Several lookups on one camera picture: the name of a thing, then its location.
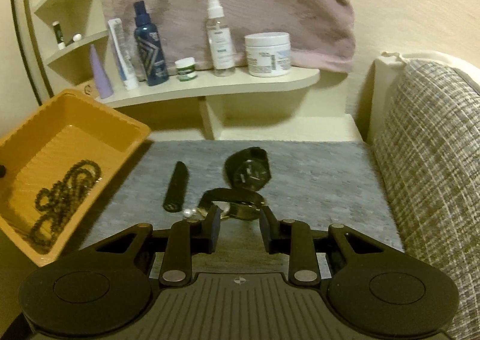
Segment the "dark blue spray bottle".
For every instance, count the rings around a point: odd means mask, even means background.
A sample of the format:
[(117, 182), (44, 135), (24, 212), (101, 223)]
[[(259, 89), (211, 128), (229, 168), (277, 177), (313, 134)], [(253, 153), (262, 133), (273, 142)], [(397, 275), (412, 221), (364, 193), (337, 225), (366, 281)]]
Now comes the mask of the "dark blue spray bottle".
[(157, 26), (151, 21), (143, 0), (133, 4), (135, 11), (134, 37), (138, 54), (145, 71), (148, 86), (160, 85), (168, 81), (168, 68), (160, 42)]

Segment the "black cylindrical tube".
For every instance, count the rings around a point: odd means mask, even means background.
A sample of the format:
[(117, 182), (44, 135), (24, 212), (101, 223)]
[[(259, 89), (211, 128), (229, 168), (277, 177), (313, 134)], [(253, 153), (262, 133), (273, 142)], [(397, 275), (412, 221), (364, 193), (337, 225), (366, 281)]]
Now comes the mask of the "black cylindrical tube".
[(189, 176), (187, 166), (182, 161), (177, 161), (163, 199), (163, 209), (166, 212), (182, 211)]

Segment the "white bed headboard cushion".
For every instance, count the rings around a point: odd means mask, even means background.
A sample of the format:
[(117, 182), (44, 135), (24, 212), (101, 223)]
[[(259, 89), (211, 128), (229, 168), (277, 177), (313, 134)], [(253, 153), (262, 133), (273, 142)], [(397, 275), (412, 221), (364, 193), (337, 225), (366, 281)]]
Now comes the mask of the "white bed headboard cushion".
[(479, 93), (479, 68), (442, 52), (383, 52), (373, 62), (373, 74), (369, 143), (383, 132), (390, 110), (400, 107), (400, 91), (431, 102), (435, 111), (448, 99), (441, 95), (448, 86)]

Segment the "clear spray bottle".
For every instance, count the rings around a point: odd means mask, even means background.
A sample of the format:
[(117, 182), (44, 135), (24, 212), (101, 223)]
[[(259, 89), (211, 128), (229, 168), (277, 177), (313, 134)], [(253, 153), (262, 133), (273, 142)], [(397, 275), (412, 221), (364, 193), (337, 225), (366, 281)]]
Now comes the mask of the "clear spray bottle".
[(235, 72), (233, 40), (220, 0), (207, 0), (206, 23), (214, 74), (227, 77)]

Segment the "pearl earring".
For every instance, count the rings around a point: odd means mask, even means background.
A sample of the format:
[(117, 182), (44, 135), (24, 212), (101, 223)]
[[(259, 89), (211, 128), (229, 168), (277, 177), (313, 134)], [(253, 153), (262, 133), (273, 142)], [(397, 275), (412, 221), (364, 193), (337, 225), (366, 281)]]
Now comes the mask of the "pearl earring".
[(203, 215), (196, 208), (186, 208), (182, 211), (182, 216), (188, 221), (201, 221)]

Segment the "small green white jar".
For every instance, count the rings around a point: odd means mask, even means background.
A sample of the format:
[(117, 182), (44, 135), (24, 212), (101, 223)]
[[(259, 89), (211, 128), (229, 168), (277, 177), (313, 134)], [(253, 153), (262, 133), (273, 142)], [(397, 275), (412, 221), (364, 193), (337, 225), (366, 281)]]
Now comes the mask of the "small green white jar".
[(175, 61), (176, 76), (179, 81), (186, 82), (197, 77), (194, 57), (185, 57)]

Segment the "grey fluffy towel mat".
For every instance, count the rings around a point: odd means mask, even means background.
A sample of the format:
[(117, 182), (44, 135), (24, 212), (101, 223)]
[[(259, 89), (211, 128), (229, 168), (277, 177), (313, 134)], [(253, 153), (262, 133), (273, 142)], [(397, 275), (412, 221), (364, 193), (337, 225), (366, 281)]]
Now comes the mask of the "grey fluffy towel mat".
[[(166, 212), (164, 195), (174, 166), (189, 169), (184, 206), (197, 207), (203, 193), (227, 186), (224, 162), (250, 146), (247, 141), (145, 142), (97, 198), (74, 233), (78, 250), (146, 222), (157, 230), (179, 221)], [(308, 223), (314, 230), (345, 224), (395, 249), (403, 244), (369, 146), (360, 142), (261, 141), (271, 180), (261, 194), (275, 217)], [(286, 272), (285, 255), (264, 250), (257, 221), (223, 220), (216, 250), (196, 255), (197, 272)]]

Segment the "black white lying tube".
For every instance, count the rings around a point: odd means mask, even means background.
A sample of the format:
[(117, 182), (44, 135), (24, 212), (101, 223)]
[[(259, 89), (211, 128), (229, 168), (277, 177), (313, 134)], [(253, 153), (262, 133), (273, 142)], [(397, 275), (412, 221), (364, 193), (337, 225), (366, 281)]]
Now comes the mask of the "black white lying tube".
[(80, 42), (80, 40), (82, 40), (83, 36), (82, 34), (74, 34), (71, 39), (66, 43), (66, 46), (70, 46), (72, 45), (73, 43), (77, 43), (77, 42)]

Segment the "blue white cream tube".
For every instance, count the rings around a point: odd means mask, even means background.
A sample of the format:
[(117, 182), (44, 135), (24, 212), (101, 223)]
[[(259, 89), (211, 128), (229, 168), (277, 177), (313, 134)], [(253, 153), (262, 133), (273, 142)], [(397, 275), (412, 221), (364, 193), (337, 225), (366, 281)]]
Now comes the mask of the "blue white cream tube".
[(120, 79), (127, 91), (137, 89), (139, 84), (128, 52), (123, 23), (120, 18), (112, 18), (107, 21), (107, 26), (119, 67)]

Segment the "small cardboard box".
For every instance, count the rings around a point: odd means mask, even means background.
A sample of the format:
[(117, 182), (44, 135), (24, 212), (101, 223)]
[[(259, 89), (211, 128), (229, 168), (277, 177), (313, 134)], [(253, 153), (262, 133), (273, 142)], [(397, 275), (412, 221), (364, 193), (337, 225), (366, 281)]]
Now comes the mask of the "small cardboard box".
[(88, 81), (88, 82), (83, 82), (76, 86), (76, 88), (81, 91), (84, 95), (87, 95), (92, 98), (97, 98), (98, 96), (98, 90), (96, 88), (96, 85), (93, 81)]

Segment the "grey tweed pillow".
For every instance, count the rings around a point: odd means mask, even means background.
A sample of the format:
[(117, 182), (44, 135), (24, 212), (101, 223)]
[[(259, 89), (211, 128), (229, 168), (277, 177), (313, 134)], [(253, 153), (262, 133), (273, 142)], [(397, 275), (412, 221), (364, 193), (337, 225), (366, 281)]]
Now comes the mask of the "grey tweed pillow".
[(454, 339), (479, 338), (479, 93), (448, 86), (438, 111), (409, 91), (373, 152), (408, 253), (459, 291)]

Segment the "lilac cosmetic tube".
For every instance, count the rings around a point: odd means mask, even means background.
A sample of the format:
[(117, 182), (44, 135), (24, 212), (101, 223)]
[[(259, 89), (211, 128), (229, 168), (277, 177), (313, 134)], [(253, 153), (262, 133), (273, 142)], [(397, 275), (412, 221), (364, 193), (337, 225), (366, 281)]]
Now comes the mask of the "lilac cosmetic tube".
[(94, 76), (94, 84), (101, 99), (106, 99), (113, 95), (112, 84), (105, 69), (99, 59), (94, 44), (89, 45), (89, 62)]

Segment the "black wrist watch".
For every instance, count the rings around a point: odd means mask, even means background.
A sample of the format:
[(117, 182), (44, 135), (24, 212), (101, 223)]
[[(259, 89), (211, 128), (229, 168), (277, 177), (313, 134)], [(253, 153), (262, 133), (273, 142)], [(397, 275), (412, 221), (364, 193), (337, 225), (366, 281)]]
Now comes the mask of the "black wrist watch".
[(258, 146), (248, 147), (225, 160), (224, 171), (233, 188), (260, 191), (272, 178), (268, 153)]

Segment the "orange plastic tray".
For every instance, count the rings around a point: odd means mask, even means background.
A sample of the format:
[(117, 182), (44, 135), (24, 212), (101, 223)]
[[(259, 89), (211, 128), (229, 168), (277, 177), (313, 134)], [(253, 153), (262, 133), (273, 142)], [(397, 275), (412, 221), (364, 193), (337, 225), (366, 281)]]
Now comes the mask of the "orange plastic tray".
[(52, 263), (150, 128), (77, 90), (1, 140), (1, 231), (35, 265)]

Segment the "black white lip balm stick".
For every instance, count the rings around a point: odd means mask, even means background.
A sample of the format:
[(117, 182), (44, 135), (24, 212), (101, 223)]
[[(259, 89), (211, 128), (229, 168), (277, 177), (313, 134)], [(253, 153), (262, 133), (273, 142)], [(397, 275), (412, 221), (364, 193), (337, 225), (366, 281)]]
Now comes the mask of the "black white lip balm stick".
[(52, 28), (55, 33), (58, 49), (63, 50), (66, 47), (66, 43), (64, 42), (64, 34), (59, 21), (54, 21), (52, 23)]

